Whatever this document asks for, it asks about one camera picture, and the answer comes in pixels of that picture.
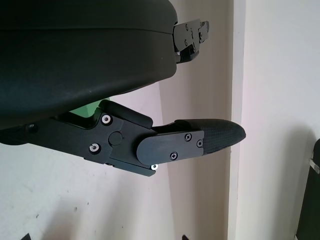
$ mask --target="black plastic cover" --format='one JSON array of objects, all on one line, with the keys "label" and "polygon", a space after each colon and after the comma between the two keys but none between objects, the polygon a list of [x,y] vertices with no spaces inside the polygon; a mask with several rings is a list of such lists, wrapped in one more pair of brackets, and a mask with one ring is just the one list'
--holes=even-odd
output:
[{"label": "black plastic cover", "polygon": [[177,13],[168,0],[8,0],[0,30],[135,29],[173,33]]}]

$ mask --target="metal bracket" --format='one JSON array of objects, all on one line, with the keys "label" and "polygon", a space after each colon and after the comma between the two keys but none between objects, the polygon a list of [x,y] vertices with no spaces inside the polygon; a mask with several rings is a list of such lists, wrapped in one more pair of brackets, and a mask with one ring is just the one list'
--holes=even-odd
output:
[{"label": "metal bracket", "polygon": [[144,165],[163,164],[190,159],[204,154],[203,139],[205,132],[181,131],[158,134],[142,140],[136,156]]},{"label": "metal bracket", "polygon": [[199,19],[174,26],[173,41],[176,62],[185,63],[194,59],[200,50],[200,44],[208,38],[209,22]]}]

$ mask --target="white wall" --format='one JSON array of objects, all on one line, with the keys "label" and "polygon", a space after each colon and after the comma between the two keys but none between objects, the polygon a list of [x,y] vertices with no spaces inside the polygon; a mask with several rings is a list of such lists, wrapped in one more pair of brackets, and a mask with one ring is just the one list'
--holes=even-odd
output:
[{"label": "white wall", "polygon": [[[179,23],[209,21],[209,39],[200,54],[178,65],[176,75],[159,83],[163,121],[226,119],[231,89],[227,83],[228,1],[172,0]],[[175,238],[227,237],[227,151],[168,164]]]},{"label": "white wall", "polygon": [[292,240],[320,138],[320,2],[247,0],[237,240]]}]

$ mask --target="black object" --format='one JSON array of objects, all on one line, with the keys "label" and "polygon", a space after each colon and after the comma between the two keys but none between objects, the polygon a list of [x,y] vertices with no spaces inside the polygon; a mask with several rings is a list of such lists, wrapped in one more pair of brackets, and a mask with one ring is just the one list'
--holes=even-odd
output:
[{"label": "black object", "polygon": [[[313,162],[320,166],[320,139],[313,149]],[[320,239],[320,175],[309,168],[296,236],[298,240]]]},{"label": "black object", "polygon": [[[212,152],[211,143],[218,151],[246,136],[241,126],[226,120],[177,120],[155,128],[149,121],[147,116],[103,100],[89,118],[68,112],[2,130],[0,134],[14,142],[58,150],[145,176],[155,173],[152,165],[199,157]],[[192,128],[180,124],[184,122],[197,125]],[[190,141],[185,141],[186,134],[192,135]],[[203,147],[198,146],[198,141],[203,141]]]},{"label": "black object", "polygon": [[31,240],[29,233],[25,235],[21,240]]},{"label": "black object", "polygon": [[168,0],[12,0],[1,5],[0,20],[4,144],[30,143],[151,176],[157,164],[246,136],[216,119],[153,127],[150,117],[106,100],[89,118],[69,112],[169,78],[199,54],[209,23],[177,25]]}]

